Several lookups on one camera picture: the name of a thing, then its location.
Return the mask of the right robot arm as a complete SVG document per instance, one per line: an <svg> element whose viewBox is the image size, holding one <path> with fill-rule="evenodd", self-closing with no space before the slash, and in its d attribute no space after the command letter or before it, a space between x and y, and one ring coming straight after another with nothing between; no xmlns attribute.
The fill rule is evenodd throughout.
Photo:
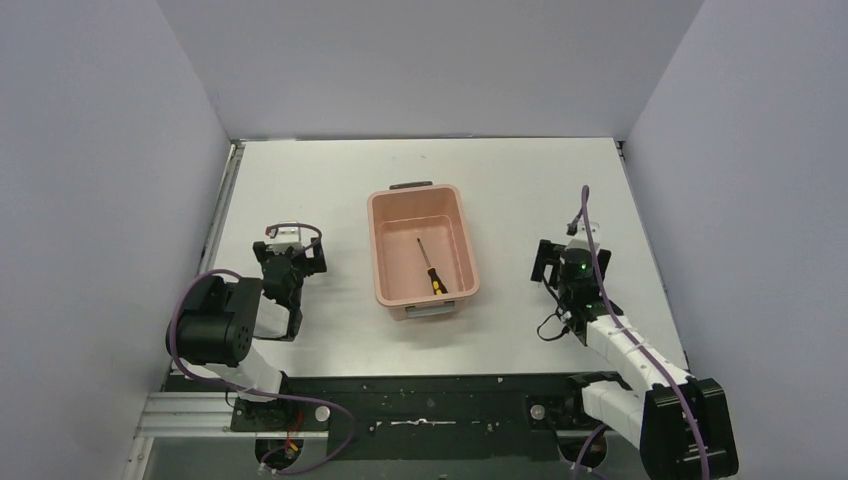
<svg viewBox="0 0 848 480"><path fill-rule="evenodd" d="M625 437L651 479L721 479L739 471L725 392L650 345L612 300L603 280L611 258L582 238L540 240L531 279L556 301L553 318L611 367L576 381L577 411Z"/></svg>

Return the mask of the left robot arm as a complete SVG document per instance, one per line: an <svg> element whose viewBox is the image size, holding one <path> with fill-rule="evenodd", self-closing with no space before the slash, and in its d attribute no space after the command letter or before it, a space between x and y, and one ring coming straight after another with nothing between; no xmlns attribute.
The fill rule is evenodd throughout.
<svg viewBox="0 0 848 480"><path fill-rule="evenodd" d="M179 304L166 333L166 349L184 365L215 373L235 392L237 418L269 430L294 427L300 406L291 400L287 375L253 347L256 339L291 342L303 321L304 281L327 270L317 237L299 241L257 241L252 250L259 277L225 281L220 274L199 278Z"/></svg>

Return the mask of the yellow black handled screwdriver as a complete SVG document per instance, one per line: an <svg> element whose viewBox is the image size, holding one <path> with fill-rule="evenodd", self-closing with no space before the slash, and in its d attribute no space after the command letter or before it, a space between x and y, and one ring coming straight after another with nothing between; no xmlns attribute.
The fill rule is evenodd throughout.
<svg viewBox="0 0 848 480"><path fill-rule="evenodd" d="M436 268L431 264L429 256L428 256L428 254L425 250L425 247L423 245L423 242L421 241L420 238L417 238L416 242L418 244L418 247L420 249L420 252L421 252L422 257L423 257L424 262L425 262L426 271L427 271L427 275L429 277L431 288L433 290L433 294L434 295L447 294L448 290L447 290L444 282L441 280Z"/></svg>

